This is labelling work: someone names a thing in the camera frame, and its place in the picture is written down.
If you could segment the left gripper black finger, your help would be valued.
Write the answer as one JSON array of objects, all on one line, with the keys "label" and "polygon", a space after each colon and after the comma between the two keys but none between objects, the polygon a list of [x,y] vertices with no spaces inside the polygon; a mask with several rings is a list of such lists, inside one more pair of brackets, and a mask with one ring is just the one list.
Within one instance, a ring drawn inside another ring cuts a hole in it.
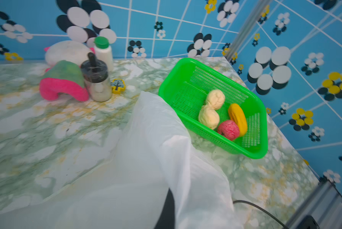
[{"label": "left gripper black finger", "polygon": [[155,229],[175,229],[175,202],[173,193],[168,190],[161,215],[154,227]]}]

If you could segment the white translucent plastic bag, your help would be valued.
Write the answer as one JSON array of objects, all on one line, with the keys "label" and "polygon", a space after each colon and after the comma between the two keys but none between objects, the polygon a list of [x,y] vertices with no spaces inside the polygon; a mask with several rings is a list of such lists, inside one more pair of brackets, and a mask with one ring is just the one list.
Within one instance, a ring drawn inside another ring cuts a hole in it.
[{"label": "white translucent plastic bag", "polygon": [[48,201],[0,215],[0,229],[240,229],[226,175],[176,112],[141,92],[114,157]]}]

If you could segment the red textured fruit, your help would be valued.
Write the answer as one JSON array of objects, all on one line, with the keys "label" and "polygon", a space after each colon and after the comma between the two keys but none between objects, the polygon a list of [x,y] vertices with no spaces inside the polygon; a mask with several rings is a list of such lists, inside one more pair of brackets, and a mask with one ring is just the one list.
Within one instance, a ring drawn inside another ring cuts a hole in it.
[{"label": "red textured fruit", "polygon": [[217,129],[218,133],[225,138],[234,141],[240,136],[238,125],[233,120],[226,120],[222,122]]}]

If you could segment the pale round fruit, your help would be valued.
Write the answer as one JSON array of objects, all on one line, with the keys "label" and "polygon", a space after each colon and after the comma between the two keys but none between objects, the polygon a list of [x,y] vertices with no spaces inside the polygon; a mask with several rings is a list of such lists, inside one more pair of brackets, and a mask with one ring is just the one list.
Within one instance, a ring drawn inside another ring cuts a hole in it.
[{"label": "pale round fruit", "polygon": [[211,130],[215,130],[220,122],[220,116],[211,106],[204,105],[199,112],[198,121]]},{"label": "pale round fruit", "polygon": [[224,104],[224,102],[225,102],[225,95],[219,89],[210,91],[205,100],[205,104],[210,106],[214,110],[219,110]]}]

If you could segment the green plastic basket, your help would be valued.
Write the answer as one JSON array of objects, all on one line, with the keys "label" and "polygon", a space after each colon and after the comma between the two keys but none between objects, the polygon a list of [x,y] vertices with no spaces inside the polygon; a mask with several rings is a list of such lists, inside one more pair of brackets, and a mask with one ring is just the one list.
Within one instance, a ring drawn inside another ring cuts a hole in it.
[{"label": "green plastic basket", "polygon": [[267,117],[251,91],[192,58],[173,67],[159,96],[187,129],[232,154],[252,159],[268,152]]}]

